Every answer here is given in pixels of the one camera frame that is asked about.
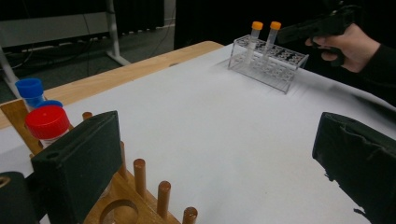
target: blue cap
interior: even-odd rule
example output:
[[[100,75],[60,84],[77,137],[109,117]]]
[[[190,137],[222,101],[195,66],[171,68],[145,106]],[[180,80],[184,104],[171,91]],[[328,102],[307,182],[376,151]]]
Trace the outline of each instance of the blue cap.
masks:
[[[41,80],[39,78],[25,78],[17,81],[15,86],[23,98],[35,98],[44,93]]]
[[[57,101],[57,100],[46,100],[46,101],[43,101],[43,102],[40,102],[40,103],[36,104],[35,107],[39,108],[40,106],[43,106],[43,105],[58,105],[60,107],[64,106],[60,101]]]

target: wooden test tube rack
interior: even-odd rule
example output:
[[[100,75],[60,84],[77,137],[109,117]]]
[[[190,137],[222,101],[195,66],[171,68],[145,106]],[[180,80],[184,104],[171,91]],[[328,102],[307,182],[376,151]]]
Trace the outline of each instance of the wooden test tube rack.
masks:
[[[29,147],[33,157],[41,150],[39,141],[25,128],[24,118],[28,111],[23,100],[0,105],[22,140]],[[82,119],[92,116],[91,112],[82,113]],[[102,197],[84,220],[85,224],[131,223],[131,224],[180,224],[168,211],[171,184],[159,184],[158,200],[146,190],[146,164],[143,159],[134,161],[134,176],[126,169],[124,144],[121,142],[122,166],[113,175]],[[182,224],[194,224],[198,212],[194,207],[184,210]]]

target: white tabletop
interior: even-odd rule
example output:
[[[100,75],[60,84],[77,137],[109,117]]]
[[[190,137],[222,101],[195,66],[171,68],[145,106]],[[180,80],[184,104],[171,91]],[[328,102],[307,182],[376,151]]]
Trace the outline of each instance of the white tabletop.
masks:
[[[300,69],[289,92],[227,69],[232,46],[68,105],[81,114],[117,110],[127,167],[141,158],[148,190],[172,184],[170,212],[207,223],[370,223],[312,158],[322,112],[356,119],[396,139],[395,108],[373,95]],[[0,130],[0,172],[30,174],[28,149]]]

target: human hand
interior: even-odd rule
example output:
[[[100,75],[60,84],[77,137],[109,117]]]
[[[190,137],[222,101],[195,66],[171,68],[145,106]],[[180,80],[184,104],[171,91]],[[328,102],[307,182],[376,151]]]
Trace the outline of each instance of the human hand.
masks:
[[[341,66],[354,73],[359,73],[364,68],[380,46],[354,23],[346,28],[343,35],[315,36],[313,40],[320,49],[340,49],[345,55],[344,64]],[[305,44],[313,45],[311,39],[307,39]],[[324,51],[321,57],[325,61],[333,61],[337,55]]]

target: test tube rack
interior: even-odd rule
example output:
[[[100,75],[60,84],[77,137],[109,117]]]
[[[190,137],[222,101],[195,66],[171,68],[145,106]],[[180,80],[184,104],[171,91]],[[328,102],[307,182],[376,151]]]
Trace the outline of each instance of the test tube rack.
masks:
[[[228,68],[286,94],[298,68],[304,68],[309,55],[273,45],[263,56],[266,42],[257,39],[255,49],[249,49],[249,41],[250,35],[235,39]],[[253,50],[253,56],[247,63],[249,50]]]
[[[0,105],[0,108],[30,149],[32,154],[26,155],[27,157],[33,158],[34,155],[43,150],[40,142],[33,138],[24,126],[24,118],[28,111],[22,99]],[[91,112],[82,113],[83,120],[91,116]],[[146,189],[145,161],[143,159],[134,160],[134,174],[132,175],[126,168],[122,141],[120,145],[122,166],[113,175],[102,197],[94,205],[83,223],[180,224],[168,211],[171,184],[166,180],[162,181],[158,186],[158,196],[155,198]],[[183,211],[181,224],[194,224],[197,216],[198,211],[194,207],[187,207]]]

